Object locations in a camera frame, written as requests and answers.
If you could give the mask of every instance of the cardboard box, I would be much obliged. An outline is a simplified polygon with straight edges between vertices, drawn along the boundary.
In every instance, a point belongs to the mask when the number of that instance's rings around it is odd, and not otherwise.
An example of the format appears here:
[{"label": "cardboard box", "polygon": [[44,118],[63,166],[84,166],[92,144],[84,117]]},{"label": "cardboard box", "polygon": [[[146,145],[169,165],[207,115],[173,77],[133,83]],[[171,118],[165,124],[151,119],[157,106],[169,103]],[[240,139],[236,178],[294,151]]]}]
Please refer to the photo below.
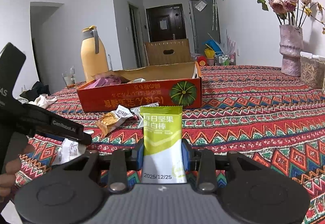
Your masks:
[{"label": "cardboard box", "polygon": [[127,108],[159,102],[160,106],[202,106],[202,76],[197,62],[147,66],[115,73],[129,79],[146,82],[89,88],[95,80],[77,89],[84,112],[112,111],[118,105]]},{"label": "cardboard box", "polygon": [[188,39],[145,43],[149,65],[165,65],[191,62]]}]

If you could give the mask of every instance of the tablecloth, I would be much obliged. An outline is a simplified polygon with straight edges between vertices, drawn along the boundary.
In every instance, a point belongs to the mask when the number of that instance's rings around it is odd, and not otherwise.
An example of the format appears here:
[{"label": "tablecloth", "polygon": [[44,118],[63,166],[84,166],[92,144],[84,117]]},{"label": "tablecloth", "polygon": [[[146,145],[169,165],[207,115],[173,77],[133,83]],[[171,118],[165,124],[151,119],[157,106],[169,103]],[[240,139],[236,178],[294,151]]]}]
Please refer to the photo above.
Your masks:
[{"label": "tablecloth", "polygon": [[[240,151],[302,184],[311,196],[304,224],[325,222],[325,94],[281,74],[280,68],[262,66],[202,67],[203,106],[183,111],[183,138],[195,147],[216,154]],[[48,109],[93,129],[93,144],[100,154],[132,147],[142,138],[138,121],[131,118],[108,136],[95,121],[103,113],[84,113],[76,89],[55,93]],[[17,188],[50,170],[61,142],[36,135],[36,151],[22,155]],[[129,185],[141,172],[129,172]],[[216,172],[219,185],[225,175]],[[195,181],[195,172],[187,175]],[[102,172],[102,181],[107,172]]]}]

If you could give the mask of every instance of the patterned tablecloth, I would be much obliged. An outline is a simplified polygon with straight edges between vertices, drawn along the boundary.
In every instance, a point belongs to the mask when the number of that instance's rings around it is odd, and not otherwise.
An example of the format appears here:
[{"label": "patterned tablecloth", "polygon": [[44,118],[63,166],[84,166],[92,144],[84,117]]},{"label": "patterned tablecloth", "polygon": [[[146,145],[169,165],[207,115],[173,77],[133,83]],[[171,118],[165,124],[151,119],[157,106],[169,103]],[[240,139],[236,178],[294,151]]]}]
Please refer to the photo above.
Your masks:
[{"label": "patterned tablecloth", "polygon": [[[259,66],[203,67],[203,106],[183,112],[183,137],[216,154],[236,150],[302,184],[312,200],[305,224],[325,223],[325,95],[281,74],[279,68]],[[95,121],[103,113],[84,113],[75,89],[53,96],[49,110],[93,129],[93,144],[101,154],[134,146],[142,129],[133,118],[105,137]],[[22,155],[17,186],[50,170],[61,142],[35,136],[34,153]],[[140,172],[129,172],[129,184]],[[195,172],[187,176],[195,180]],[[102,172],[102,181],[107,172]],[[219,185],[224,172],[217,171]]]}]

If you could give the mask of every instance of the yellow thermos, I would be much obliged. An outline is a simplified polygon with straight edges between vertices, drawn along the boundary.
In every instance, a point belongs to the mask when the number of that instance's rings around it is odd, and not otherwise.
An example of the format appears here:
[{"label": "yellow thermos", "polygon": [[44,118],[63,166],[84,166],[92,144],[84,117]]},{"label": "yellow thermos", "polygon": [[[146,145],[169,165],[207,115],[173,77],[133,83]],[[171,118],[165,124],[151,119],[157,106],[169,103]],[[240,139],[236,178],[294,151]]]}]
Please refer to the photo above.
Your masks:
[{"label": "yellow thermos", "polygon": [[105,47],[98,37],[96,26],[82,30],[81,60],[86,81],[93,80],[92,76],[108,72]]}]

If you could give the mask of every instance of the black circular disc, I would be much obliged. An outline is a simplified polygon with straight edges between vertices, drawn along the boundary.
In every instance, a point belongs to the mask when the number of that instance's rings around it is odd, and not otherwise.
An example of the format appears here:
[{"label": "black circular disc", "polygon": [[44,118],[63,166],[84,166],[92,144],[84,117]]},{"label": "black circular disc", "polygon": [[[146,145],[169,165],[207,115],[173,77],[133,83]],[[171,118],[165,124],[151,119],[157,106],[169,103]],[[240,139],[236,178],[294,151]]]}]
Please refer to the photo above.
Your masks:
[{"label": "black circular disc", "polygon": [[81,171],[50,172],[23,186],[17,212],[33,224],[73,224],[89,218],[103,202],[102,189]]},{"label": "black circular disc", "polygon": [[278,173],[246,171],[222,192],[223,208],[244,223],[289,224],[302,221],[310,204],[303,186]]}]

